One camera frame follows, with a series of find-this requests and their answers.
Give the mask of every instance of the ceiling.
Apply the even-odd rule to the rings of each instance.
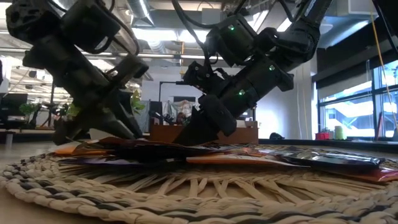
[[[75,1],[56,0],[55,2],[68,9]],[[5,10],[10,5],[7,2],[10,2],[10,0],[0,0],[0,48],[29,49],[31,47],[29,44],[17,40],[7,33]],[[107,6],[110,6],[110,0],[105,0],[104,2]],[[207,24],[217,23],[225,18],[227,13],[234,10],[238,2],[239,0],[179,1],[182,8],[192,19]],[[364,3],[364,1],[335,0],[333,2],[321,26],[322,37],[319,47],[327,48],[337,44],[370,21],[369,11],[356,10],[359,7],[357,3]],[[287,23],[287,17],[282,6],[273,0],[248,0],[245,7],[248,9],[248,15],[246,16],[248,22],[258,32],[265,27],[280,28],[281,24]],[[293,11],[295,10],[294,4],[288,3],[288,7]],[[140,39],[139,45],[142,53],[203,55],[201,49],[187,33],[170,1],[117,0],[113,13],[125,24],[133,28],[135,35]],[[194,29],[199,38],[204,40],[208,30],[198,27],[194,27]],[[122,30],[117,38],[129,49],[135,50],[135,44],[125,31]],[[107,51],[123,52],[123,49],[118,45],[112,45]],[[52,87],[51,75],[39,72],[36,78],[31,78],[25,75],[28,72],[28,68],[21,67],[21,54],[6,54],[0,51],[0,55],[7,55],[13,61],[10,80],[10,88],[12,88],[13,92],[29,92],[32,97],[40,96],[46,100],[49,99]],[[90,57],[90,59],[95,66],[102,70],[109,70],[120,61],[118,57]],[[177,60],[172,58],[144,58],[144,60],[150,67],[162,68],[186,67],[193,62],[193,59]],[[227,64],[220,60],[215,66],[227,67]],[[144,79],[153,80],[150,73],[146,74]],[[132,88],[136,87],[135,83],[140,85],[141,81],[133,80],[131,82]],[[56,88],[55,93],[55,100],[69,100],[65,90]]]

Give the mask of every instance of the red object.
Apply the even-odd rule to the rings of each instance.
[[[328,140],[329,139],[329,133],[316,133],[315,134],[315,140]]]

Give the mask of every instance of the round woven mat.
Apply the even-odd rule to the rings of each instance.
[[[25,202],[126,223],[398,223],[398,182],[295,167],[93,169],[59,159],[47,154],[11,164],[0,187]]]

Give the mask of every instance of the metal rod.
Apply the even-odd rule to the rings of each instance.
[[[21,54],[21,56],[25,55],[25,51],[30,49],[16,49],[16,48],[9,48],[9,47],[0,47],[0,54]],[[116,57],[125,57],[127,53],[114,53],[114,52],[103,52],[100,54],[89,54],[87,52],[81,52],[83,55],[89,58],[103,58],[103,59],[115,59]],[[140,58],[159,58],[159,59],[167,59],[167,58],[176,58],[176,59],[204,59],[205,56],[203,55],[184,55],[184,54],[138,54]]]
[[[52,83],[51,87],[51,97],[50,97],[50,105],[54,104],[54,91],[55,91],[55,84],[54,82]],[[51,126],[51,108],[49,108],[49,127]]]

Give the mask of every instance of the woven placemat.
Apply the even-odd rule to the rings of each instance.
[[[126,223],[398,223],[398,182],[261,166],[93,169],[59,159],[11,164],[0,187],[25,202]]]

